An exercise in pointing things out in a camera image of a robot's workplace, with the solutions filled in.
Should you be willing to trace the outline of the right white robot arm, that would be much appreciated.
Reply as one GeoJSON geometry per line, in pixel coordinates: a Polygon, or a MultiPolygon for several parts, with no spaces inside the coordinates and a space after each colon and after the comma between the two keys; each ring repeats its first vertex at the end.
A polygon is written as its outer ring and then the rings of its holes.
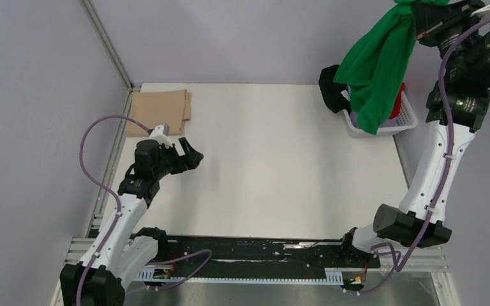
{"type": "Polygon", "coordinates": [[[446,201],[459,163],[482,127],[490,103],[490,4],[458,1],[412,6],[417,41],[442,57],[427,99],[427,136],[412,183],[398,207],[380,205],[373,222],[344,237],[339,257],[355,266],[391,242],[409,251],[445,244],[446,201]]]}

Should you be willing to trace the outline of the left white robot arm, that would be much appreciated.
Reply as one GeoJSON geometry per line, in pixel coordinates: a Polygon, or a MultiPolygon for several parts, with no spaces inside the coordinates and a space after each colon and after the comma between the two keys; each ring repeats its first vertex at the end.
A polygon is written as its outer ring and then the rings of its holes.
{"type": "Polygon", "coordinates": [[[160,229],[144,228],[131,245],[128,242],[160,190],[161,180],[196,169],[204,158],[185,137],[179,138],[179,145],[183,154],[160,137],[137,143],[134,162],[114,194],[113,218],[78,263],[66,264],[61,270],[64,305],[122,305],[126,290],[144,265],[168,259],[170,246],[160,229]]]}

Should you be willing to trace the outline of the green t shirt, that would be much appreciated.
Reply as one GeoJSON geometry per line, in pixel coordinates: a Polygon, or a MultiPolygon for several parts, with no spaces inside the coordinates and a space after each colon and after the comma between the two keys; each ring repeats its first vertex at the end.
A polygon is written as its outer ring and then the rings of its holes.
{"type": "Polygon", "coordinates": [[[395,5],[348,51],[334,82],[350,87],[350,108],[366,133],[389,119],[416,44],[412,4],[395,5]]]}

